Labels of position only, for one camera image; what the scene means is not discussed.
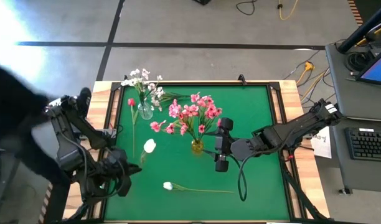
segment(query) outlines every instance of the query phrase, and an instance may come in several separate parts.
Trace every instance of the black cloth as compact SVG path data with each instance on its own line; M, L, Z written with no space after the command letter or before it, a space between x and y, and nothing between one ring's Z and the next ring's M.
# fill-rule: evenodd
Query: black cloth
M52 184L67 184L68 177L34 141L27 120L42 116L46 96L33 93L0 67L0 148L12 152L34 173Z

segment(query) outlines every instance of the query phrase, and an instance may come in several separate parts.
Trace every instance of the red tulip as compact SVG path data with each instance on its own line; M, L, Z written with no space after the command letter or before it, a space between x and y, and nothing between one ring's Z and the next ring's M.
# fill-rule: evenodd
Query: red tulip
M128 99L128 105L135 106L135 100L133 98Z

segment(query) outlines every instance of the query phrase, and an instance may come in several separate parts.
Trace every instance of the floor tile line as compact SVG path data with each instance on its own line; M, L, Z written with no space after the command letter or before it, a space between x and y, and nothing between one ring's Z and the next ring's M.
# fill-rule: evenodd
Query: floor tile line
M109 54L111 52L111 44L113 43L115 39L118 23L120 21L121 11L123 10L123 6L124 6L124 1L125 0L120 0L118 3L115 18L113 19L113 24L111 25L108 42L106 43L107 46L102 56L98 74L96 75L96 81L102 81L103 76L105 76L105 70L106 70L106 66L108 65Z
M139 48L196 48L196 49L272 49L294 50L311 49L323 50L324 45L286 45L286 44L200 44L200 43L140 43L140 42L17 42L20 46L34 47L139 47Z

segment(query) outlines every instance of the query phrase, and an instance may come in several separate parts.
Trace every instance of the glass vase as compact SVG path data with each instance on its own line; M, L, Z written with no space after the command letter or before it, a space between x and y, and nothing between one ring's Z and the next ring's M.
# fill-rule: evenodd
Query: glass vase
M147 102L139 103L138 113L145 120L151 119L153 117L152 106Z
M202 140L193 140L191 148L192 148L193 154L199 156L203 153L204 143Z

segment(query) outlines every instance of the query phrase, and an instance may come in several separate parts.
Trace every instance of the wooden table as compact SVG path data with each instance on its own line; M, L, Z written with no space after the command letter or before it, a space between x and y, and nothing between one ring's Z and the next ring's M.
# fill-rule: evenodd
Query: wooden table
M248 82L268 82L264 81L248 81ZM287 120L292 120L303 114L303 109L301 107L301 102L299 100L298 90L295 81L284 80L284 81L273 81L279 82L281 87L281 94L283 99L283 104L285 106L285 113ZM106 111L108 107L108 100L110 96L111 81L101 81L95 82L93 87L93 94L90 103L90 109L88 112L88 121L96 129L103 129L106 117ZM118 96L115 96L113 109L111 114L110 122L114 123L115 111L117 107ZM278 101L274 100L275 108L278 109ZM281 122L280 114L277 113L276 117L279 122ZM303 145L306 147L311 147L310 141L303 141ZM92 151L93 157L96 159L98 153ZM316 206L316 208L326 217L329 217L329 211L327 209L325 196L322 189L321 180L319 177L318 168L316 166L316 161L314 158L314 153L311 150L299 148L295 152L295 158L298 168L299 179L301 181L301 186L311 202ZM295 209L296 217L299 217L298 210L298 200L295 193L292 191L293 206ZM82 204L80 189L78 184L73 184L70 188L69 196L67 199L67 205L64 213L64 218L68 218L74 214L76 209Z

